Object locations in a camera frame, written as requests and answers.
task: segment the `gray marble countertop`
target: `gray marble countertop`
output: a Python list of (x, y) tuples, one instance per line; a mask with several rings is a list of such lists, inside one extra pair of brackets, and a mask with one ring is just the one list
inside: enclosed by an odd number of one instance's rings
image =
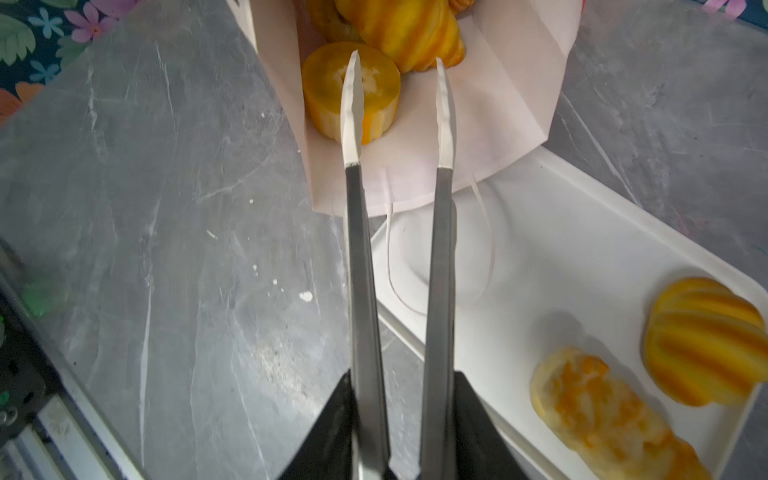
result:
[[(592, 0), (546, 146), (768, 286), (766, 58), (693, 3)], [(342, 228), (223, 0), (143, 2), (10, 120), (0, 218), (150, 478), (278, 476), (349, 365)], [(382, 343), (412, 478), (422, 366)], [(724, 478), (766, 452), (764, 389)]]

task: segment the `tong tip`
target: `tong tip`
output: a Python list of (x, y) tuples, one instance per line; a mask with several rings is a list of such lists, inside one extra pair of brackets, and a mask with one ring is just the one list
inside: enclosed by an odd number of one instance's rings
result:
[(445, 66), (437, 58), (438, 167), (453, 168), (456, 159), (456, 115), (453, 93), (445, 75)]
[(355, 50), (349, 57), (341, 91), (341, 148), (345, 168), (360, 163), (363, 106), (360, 53)]

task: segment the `blue flower pattern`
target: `blue flower pattern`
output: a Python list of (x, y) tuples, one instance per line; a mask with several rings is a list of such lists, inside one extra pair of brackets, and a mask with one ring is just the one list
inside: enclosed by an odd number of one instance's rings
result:
[(49, 18), (48, 10), (45, 8), (40, 7), (40, 16), (30, 16), (27, 18), (27, 22), (29, 22), (30, 25), (34, 25), (35, 27), (43, 27), (43, 36), (46, 38), (50, 38), (54, 31), (58, 36), (64, 36), (64, 31), (58, 27), (64, 23), (64, 21), (61, 20), (61, 17)]
[(49, 81), (53, 80), (53, 78), (58, 74), (58, 72), (61, 71), (61, 67), (58, 66), (58, 64), (54, 63), (52, 65), (49, 65), (48, 68), (43, 67), (43, 64), (40, 63), (37, 60), (32, 60), (29, 62), (29, 64), (38, 71), (38, 73), (33, 73), (29, 75), (29, 80), (31, 81), (40, 81), (44, 80), (45, 84), (47, 85)]

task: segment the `tongs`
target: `tongs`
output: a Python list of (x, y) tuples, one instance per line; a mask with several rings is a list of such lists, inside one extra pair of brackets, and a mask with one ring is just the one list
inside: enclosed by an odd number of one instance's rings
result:
[[(352, 368), (345, 373), (281, 476), (287, 479), (395, 478), (389, 469), (389, 428), (373, 264), (362, 187), (363, 90), (360, 57), (352, 53), (341, 97), (346, 175), (345, 243)], [(525, 479), (475, 390), (454, 371), (456, 209), (451, 198), (456, 147), (453, 96), (437, 60), (438, 168), (424, 358), (422, 480)]]
[[(432, 222), (427, 334), (422, 399), (421, 467), (423, 478), (455, 477), (453, 422), (454, 249), (456, 211), (451, 199), (455, 163), (456, 118), (442, 60), (437, 59), (438, 169)], [(384, 475), (389, 436), (382, 371), (371, 243), (362, 187), (360, 149), (363, 91), (360, 59), (352, 54), (341, 97), (341, 139), (346, 173), (346, 247), (349, 265), (349, 318), (352, 322), (352, 386), (358, 405), (356, 438), (360, 477)]]

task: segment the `orange striped pastry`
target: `orange striped pastry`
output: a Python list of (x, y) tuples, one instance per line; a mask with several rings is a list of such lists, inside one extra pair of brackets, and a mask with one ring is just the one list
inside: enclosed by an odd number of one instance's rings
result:
[(382, 52), (362, 43), (342, 41), (320, 47), (301, 66), (304, 104), (317, 130), (341, 143), (341, 90), (352, 52), (360, 53), (365, 114), (362, 144), (384, 135), (400, 99), (400, 72)]
[(362, 41), (357, 28), (336, 9), (333, 0), (306, 0), (310, 21), (327, 41)]
[(434, 67), (436, 58), (446, 67), (464, 59), (458, 22), (446, 0), (336, 0), (336, 7), (365, 43), (387, 54), (402, 73)]
[(448, 7), (451, 8), (453, 15), (456, 15), (469, 8), (473, 3), (475, 3), (475, 0), (448, 0)]
[(673, 400), (702, 406), (743, 403), (768, 380), (768, 335), (757, 309), (708, 278), (672, 283), (656, 299), (643, 357)]
[(538, 416), (602, 480), (711, 480), (693, 447), (596, 356), (552, 354), (531, 379)]

